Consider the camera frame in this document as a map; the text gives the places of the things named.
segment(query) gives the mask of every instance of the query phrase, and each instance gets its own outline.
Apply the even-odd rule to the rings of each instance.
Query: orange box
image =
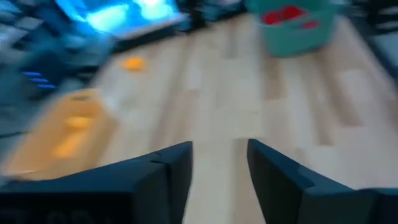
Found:
[[[74,134],[65,124],[74,116],[91,118],[92,123],[84,130],[81,142],[75,144],[73,156],[55,156],[59,145]],[[3,163],[2,174],[17,179],[47,180],[94,168],[116,126],[116,118],[104,109],[95,89],[68,94],[44,112]]]

